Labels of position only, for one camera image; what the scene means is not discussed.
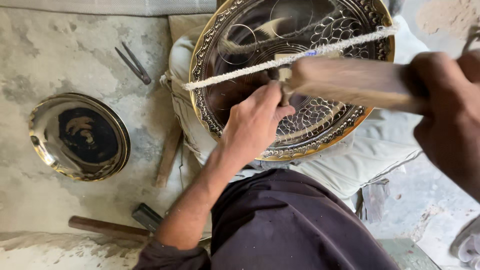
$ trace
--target wooden stick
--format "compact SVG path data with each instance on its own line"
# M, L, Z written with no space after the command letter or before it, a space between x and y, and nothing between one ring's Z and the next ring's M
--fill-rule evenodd
M160 159L156 177L156 187L163 188L167 186L168 176L170 176L172 171L173 161L177 153L177 145L182 138L183 132L180 122L175 118L163 143L162 158Z
M384 61L302 58L293 64L288 84L304 95L418 114L429 96L408 66Z
M68 226L70 228L80 229L94 233L102 233L104 235L116 238L140 242L146 242L148 240L148 237L150 236L150 231L144 229L110 222L98 221L79 216L72 216L70 220L68 220Z

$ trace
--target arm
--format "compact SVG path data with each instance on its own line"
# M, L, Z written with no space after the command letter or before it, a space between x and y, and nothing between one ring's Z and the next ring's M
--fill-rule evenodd
M278 83L271 81L231 108L218 146L170 208L156 231L157 241L179 250L197 246L208 212L230 179L274 141L278 122L295 113L292 106L278 107L281 96Z
M415 138L435 166L480 202L480 50L456 61L421 53L410 65L430 93Z

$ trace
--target blurred hand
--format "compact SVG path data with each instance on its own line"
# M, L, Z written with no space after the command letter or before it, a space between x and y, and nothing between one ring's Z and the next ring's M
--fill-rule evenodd
M278 122L295 113L292 106L278 107L280 84L270 81L230 110L230 118L218 144L222 157L241 169L273 143Z
M421 53L410 65L431 97L415 138L440 170L480 200L480 50L457 61Z

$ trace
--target brass plate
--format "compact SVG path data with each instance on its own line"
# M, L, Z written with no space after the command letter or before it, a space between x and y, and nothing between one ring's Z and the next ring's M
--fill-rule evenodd
M120 117L86 95L48 97L32 110L28 128L40 158L76 180L104 180L118 173L130 156L130 137Z
M197 42L189 81L371 33L391 24L380 0L228 0L215 12ZM395 40L390 36L328 56L393 61L394 51ZM191 99L197 117L218 140L229 108L289 67L195 89ZM280 122L275 142L258 160L291 160L316 153L345 137L372 110L300 95L290 103L297 113Z

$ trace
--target rope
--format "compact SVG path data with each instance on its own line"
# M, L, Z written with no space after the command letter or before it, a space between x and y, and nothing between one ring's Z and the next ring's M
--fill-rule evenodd
M398 29L399 29L399 25L396 25L396 24L394 24L392 26L388 26L388 27L380 26L380 27L377 28L376 32L368 33L368 34L361 35L361 36L358 36L358 37L352 37L352 38L349 38L349 39L346 39L346 40L339 41L339 42L334 43L334 44L321 45L321 46L317 47L316 49L311 49L311 50L308 50L308 51L305 51L305 52L297 53L295 55L284 57L284 58L281 58L281 59L278 59L278 60L270 60L270 61L267 61L265 63L258 64L256 66L246 67L246 68L235 70L235 71L225 73L225 74L222 74L222 75L219 75L219 76L210 77L210 78L208 78L206 80L203 80L203 81L182 84L182 87L185 90L192 91L196 88L202 88L202 87L205 87L205 86L218 84L218 83L221 83L221 82L226 81L226 80L230 80L230 79L237 78L237 77L240 77L240 76L252 74L252 73L259 72L259 71L262 71L262 70L265 70L265 69L278 67L278 66L281 66L281 65L284 65L284 64L290 64L290 63L293 63L294 61L296 61L296 60L298 60L298 59L300 59L304 56L322 55L322 54L325 54L325 53L330 52L330 51L341 50L341 49L344 49L344 48L347 48L347 47L350 47L350 46L354 46L354 45L357 45L357 44L361 44L361 43L385 38L385 37L394 35L398 31Z

